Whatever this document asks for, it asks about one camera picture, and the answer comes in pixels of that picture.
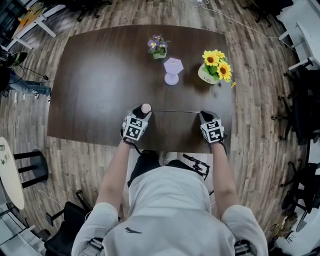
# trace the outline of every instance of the pink ball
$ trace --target pink ball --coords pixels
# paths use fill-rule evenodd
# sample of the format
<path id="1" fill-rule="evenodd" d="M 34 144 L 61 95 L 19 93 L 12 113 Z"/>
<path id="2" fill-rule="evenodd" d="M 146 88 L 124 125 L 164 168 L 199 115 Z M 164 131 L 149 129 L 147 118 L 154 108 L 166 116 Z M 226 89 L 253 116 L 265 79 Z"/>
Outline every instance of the pink ball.
<path id="1" fill-rule="evenodd" d="M 151 111 L 151 106 L 147 103 L 143 104 L 141 107 L 141 111 L 145 114 L 149 113 Z"/>

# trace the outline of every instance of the jeans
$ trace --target jeans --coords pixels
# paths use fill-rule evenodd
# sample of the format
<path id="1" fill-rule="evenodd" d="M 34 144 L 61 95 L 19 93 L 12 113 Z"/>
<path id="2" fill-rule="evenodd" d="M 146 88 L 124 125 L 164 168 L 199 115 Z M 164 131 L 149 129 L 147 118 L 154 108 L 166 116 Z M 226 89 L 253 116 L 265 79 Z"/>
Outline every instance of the jeans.
<path id="1" fill-rule="evenodd" d="M 186 169 L 190 171 L 194 171 L 191 167 L 186 165 L 184 162 L 180 160 L 172 160 L 166 166 Z M 130 187 L 132 181 L 142 175 L 145 174 L 153 169 L 159 168 L 161 165 L 159 164 L 159 156 L 155 151 L 152 150 L 144 150 L 142 154 L 139 156 L 133 172 L 131 173 L 130 180 L 128 181 L 128 187 Z"/>
<path id="2" fill-rule="evenodd" d="M 23 94 L 35 94 L 33 91 L 46 96 L 51 94 L 51 88 L 48 86 L 41 85 L 36 81 L 25 81 L 23 79 L 18 81 L 19 79 L 20 77 L 17 74 L 10 72 L 9 89 Z"/>

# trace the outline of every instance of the floor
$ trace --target floor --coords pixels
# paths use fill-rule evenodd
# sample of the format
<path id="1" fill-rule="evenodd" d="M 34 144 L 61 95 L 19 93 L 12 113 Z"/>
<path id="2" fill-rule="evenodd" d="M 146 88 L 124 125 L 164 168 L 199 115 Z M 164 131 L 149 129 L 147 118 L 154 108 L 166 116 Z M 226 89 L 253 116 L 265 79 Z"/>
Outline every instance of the floor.
<path id="1" fill-rule="evenodd" d="M 210 0 L 209 9 L 246 24 L 268 37 L 278 37 L 284 30 L 272 19 L 272 27 L 266 22 L 255 22 L 250 10 L 244 10 L 245 0 Z M 290 84 L 283 73 L 297 62 L 292 50 L 276 38 L 265 38 L 221 14 L 194 8 L 183 0 L 114 0 L 111 6 L 100 10 L 100 18 L 87 15 L 82 22 L 77 14 L 63 10 L 49 18 L 47 25 L 57 34 L 50 37 L 41 28 L 34 28 L 23 37 L 34 46 L 33 50 L 16 44 L 11 52 L 30 53 L 23 63 L 49 77 L 48 86 L 53 86 L 60 56 L 69 37 L 101 28 L 130 24 L 168 24 L 193 27 L 225 34 L 236 86 L 233 89 L 231 153 L 228 156 L 241 203 L 250 207 L 267 238 L 269 228 L 281 214 L 281 200 L 286 190 L 280 184 L 286 180 L 288 161 L 297 162 L 303 157 L 304 148 L 297 146 L 295 135 L 288 141 L 279 141 L 284 125 L 272 121 L 271 116 L 284 113 L 278 95 L 288 95 Z M 27 80 L 38 77 L 29 71 Z M 98 195 L 101 179 L 115 148 L 48 137 L 49 104 L 45 97 L 35 100 L 32 96 L 14 94 L 2 98 L 0 103 L 0 136 L 4 136 L 14 153 L 40 149 L 47 159 L 50 177 L 46 184 L 38 184 L 24 190 L 26 206 L 20 211 L 22 219 L 39 229 L 58 230 L 62 217 L 54 228 L 45 219 L 45 214 L 54 214 L 61 207 L 46 197 L 42 190 L 61 205 L 66 201 L 77 202 L 75 192 L 81 189 L 92 206 Z M 129 172 L 132 171 L 138 154 L 132 149 Z M 195 155 L 212 166 L 212 155 Z M 126 215 L 127 196 L 123 196 L 123 212 Z"/>

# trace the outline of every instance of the white marker cube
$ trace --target white marker cube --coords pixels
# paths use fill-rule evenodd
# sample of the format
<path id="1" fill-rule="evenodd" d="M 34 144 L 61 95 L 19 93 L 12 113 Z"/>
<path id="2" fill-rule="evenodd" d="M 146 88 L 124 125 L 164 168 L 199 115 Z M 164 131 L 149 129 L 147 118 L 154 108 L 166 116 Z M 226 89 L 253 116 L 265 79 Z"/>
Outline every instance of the white marker cube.
<path id="1" fill-rule="evenodd" d="M 211 122 L 203 123 L 201 131 L 204 138 L 209 142 L 217 142 L 224 136 L 225 128 L 221 125 L 220 119 L 214 119 Z"/>
<path id="2" fill-rule="evenodd" d="M 144 134 L 148 123 L 138 119 L 136 117 L 127 115 L 122 127 L 123 127 L 123 137 L 138 141 Z"/>

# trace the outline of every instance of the yellow flower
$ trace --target yellow flower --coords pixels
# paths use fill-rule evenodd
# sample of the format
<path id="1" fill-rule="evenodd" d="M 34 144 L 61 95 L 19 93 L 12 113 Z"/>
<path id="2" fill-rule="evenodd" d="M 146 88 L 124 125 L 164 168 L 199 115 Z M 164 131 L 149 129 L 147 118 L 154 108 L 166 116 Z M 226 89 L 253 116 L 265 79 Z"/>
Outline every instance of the yellow flower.
<path id="1" fill-rule="evenodd" d="M 229 81 L 231 79 L 231 68 L 225 61 L 219 63 L 217 72 L 220 80 L 224 79 L 225 81 Z"/>
<path id="2" fill-rule="evenodd" d="M 222 59 L 225 57 L 225 54 L 219 50 L 214 50 L 213 53 L 219 57 L 219 59 Z"/>
<path id="3" fill-rule="evenodd" d="M 219 65 L 219 57 L 211 50 L 205 50 L 202 57 L 204 58 L 204 62 L 208 66 L 218 66 Z"/>

